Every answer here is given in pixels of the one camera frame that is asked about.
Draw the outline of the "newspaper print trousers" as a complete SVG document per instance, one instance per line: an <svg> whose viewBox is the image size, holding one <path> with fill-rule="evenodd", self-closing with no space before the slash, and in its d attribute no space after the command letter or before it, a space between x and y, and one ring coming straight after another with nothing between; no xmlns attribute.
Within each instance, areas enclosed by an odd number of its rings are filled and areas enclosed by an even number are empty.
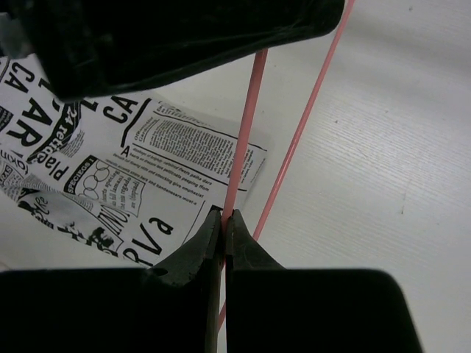
<svg viewBox="0 0 471 353"><path fill-rule="evenodd" d="M1 191L45 227L149 268L226 197L237 138L138 92L59 100L35 56L1 60Z"/></svg>

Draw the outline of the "pink wire hanger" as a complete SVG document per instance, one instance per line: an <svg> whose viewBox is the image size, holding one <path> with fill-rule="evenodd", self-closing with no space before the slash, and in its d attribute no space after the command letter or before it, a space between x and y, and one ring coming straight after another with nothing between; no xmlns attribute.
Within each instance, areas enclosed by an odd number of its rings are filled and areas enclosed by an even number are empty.
<svg viewBox="0 0 471 353"><path fill-rule="evenodd" d="M286 155L283 159L281 167L278 171L278 174L276 176L276 179L270 191L269 197L265 203L261 216L258 220L255 231L253 232L252 235L249 236L250 245L258 245L258 240L260 238L261 232L265 226L266 220L269 216L269 213L275 202L277 194L286 176L288 167L291 164L292 158L299 144L305 125L308 122L309 116L314 107L317 96L319 95L322 83L325 80L325 76L330 67L331 61L333 59L333 55L336 51L336 48L339 44L339 41L345 30L345 27L347 26L347 22L349 20L350 14L353 11L354 3L355 3L354 1L348 1L347 4L345 5L345 10L341 17L340 24L336 30L336 33L331 42L330 48L327 51L326 57L324 59L320 72L316 78L316 82L309 96L308 102L306 103L306 106L303 110L300 121L295 130L295 133L291 139L288 151L286 152ZM223 230L226 230L228 228L228 224L230 221L234 222L236 220L236 217L235 217L236 212L233 210L233 206L236 200L238 181L241 176L242 164L244 161L244 154L247 150L248 143L249 143L249 135L252 128L252 122L255 116L255 108L258 103L258 96L261 89L261 83L262 83L264 68L266 65L266 59L268 57L268 52L269 52L268 49L262 49L258 51L255 54L255 58L252 64L252 73L251 73L251 77L249 81L249 87L247 89L247 97L245 101L244 112L242 114L241 125L240 125L240 129L238 133L238 141L237 141L236 149L235 149L236 151L234 155L233 169L230 174L229 186L227 189L227 194L225 196L224 207L222 211L222 229Z"/></svg>

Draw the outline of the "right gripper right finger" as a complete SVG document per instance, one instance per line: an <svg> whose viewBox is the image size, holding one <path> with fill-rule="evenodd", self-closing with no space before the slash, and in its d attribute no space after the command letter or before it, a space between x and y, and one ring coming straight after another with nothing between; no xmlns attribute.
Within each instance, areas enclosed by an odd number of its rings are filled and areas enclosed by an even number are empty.
<svg viewBox="0 0 471 353"><path fill-rule="evenodd" d="M229 352L421 352L395 279L368 268L284 268L239 211L226 233Z"/></svg>

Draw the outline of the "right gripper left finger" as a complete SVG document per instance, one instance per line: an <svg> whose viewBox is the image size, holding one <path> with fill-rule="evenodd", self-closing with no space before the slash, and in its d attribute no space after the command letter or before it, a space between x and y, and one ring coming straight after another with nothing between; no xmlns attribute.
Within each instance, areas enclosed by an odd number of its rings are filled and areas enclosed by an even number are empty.
<svg viewBox="0 0 471 353"><path fill-rule="evenodd" d="M221 214L151 268L5 271L3 352L215 352Z"/></svg>

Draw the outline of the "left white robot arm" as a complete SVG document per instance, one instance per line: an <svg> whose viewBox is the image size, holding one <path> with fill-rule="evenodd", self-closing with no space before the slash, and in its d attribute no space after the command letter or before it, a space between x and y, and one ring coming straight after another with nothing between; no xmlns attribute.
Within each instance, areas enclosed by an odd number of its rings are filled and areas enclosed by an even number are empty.
<svg viewBox="0 0 471 353"><path fill-rule="evenodd" d="M343 1L3 1L1 55L34 54L63 101L163 87L318 38Z"/></svg>

